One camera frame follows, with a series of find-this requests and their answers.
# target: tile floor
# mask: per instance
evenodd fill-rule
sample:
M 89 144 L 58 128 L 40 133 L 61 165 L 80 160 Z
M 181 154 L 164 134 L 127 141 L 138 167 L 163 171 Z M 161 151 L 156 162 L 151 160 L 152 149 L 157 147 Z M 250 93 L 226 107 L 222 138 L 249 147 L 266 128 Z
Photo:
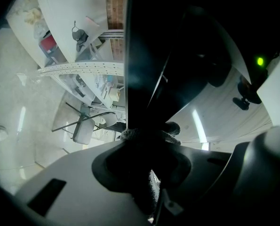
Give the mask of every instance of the tile floor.
M 0 125 L 8 138 L 0 142 L 0 185 L 14 194 L 28 179 L 67 152 L 113 140 L 113 132 L 101 130 L 90 145 L 80 145 L 60 130 L 78 120 L 65 102 L 80 109 L 81 102 L 50 77 L 38 77 L 37 64 L 11 29 L 0 30 Z

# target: perforated metal strip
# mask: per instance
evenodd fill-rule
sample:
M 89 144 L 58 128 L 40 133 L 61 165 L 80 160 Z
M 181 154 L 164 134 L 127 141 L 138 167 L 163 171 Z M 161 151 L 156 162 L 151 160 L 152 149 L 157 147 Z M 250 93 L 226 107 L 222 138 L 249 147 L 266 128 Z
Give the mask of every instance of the perforated metal strip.
M 109 75 L 124 76 L 124 64 L 122 62 L 106 61 L 82 61 L 52 65 L 39 70 L 41 76 L 55 74 L 79 74 L 79 73 L 100 73 Z

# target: white ceiling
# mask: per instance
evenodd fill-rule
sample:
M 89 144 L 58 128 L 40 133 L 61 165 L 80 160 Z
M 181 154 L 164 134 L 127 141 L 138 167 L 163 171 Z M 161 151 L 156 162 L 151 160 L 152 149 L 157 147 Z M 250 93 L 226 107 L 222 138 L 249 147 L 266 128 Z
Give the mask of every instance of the white ceiling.
M 241 98 L 237 90 L 240 73 L 232 68 L 225 83 L 214 88 L 207 85 L 204 90 L 192 100 L 187 107 L 173 116 L 181 127 L 177 136 L 183 143 L 200 142 L 192 118 L 192 112 L 197 110 L 208 142 L 220 142 L 241 137 L 242 141 L 256 136 L 271 126 L 271 119 L 263 104 L 250 104 L 248 111 L 243 111 L 232 101 L 233 97 Z

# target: green indicator light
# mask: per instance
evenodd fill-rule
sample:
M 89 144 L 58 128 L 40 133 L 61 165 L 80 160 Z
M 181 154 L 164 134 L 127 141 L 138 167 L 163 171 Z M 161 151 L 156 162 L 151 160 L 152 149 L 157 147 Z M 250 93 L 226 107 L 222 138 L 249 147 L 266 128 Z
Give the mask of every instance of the green indicator light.
M 258 58 L 257 64 L 262 66 L 263 65 L 263 59 L 262 58 Z

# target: gray fabric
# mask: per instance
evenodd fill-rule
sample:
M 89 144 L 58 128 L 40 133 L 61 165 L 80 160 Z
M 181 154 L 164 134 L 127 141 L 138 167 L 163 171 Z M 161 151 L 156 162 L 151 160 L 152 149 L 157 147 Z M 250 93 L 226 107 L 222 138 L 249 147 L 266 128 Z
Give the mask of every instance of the gray fabric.
M 131 141 L 139 141 L 143 140 L 149 134 L 150 138 L 155 139 L 156 141 L 165 141 L 169 143 L 173 143 L 176 145 L 181 145 L 181 142 L 175 139 L 169 133 L 166 133 L 162 130 L 152 130 L 152 129 L 126 129 L 121 134 L 121 139 L 131 140 Z
M 176 145 L 181 145 L 181 142 L 174 138 L 181 131 L 180 126 L 175 122 L 166 122 L 159 129 L 126 129 L 121 134 L 121 139 L 125 140 L 141 140 L 147 138 L 153 138 L 156 141 L 166 141 Z
M 72 31 L 72 37 L 74 40 L 77 41 L 76 44 L 76 50 L 77 52 L 80 52 L 82 46 L 84 46 L 84 43 L 87 41 L 88 39 L 88 35 L 85 33 L 84 30 L 79 29 L 76 32 Z

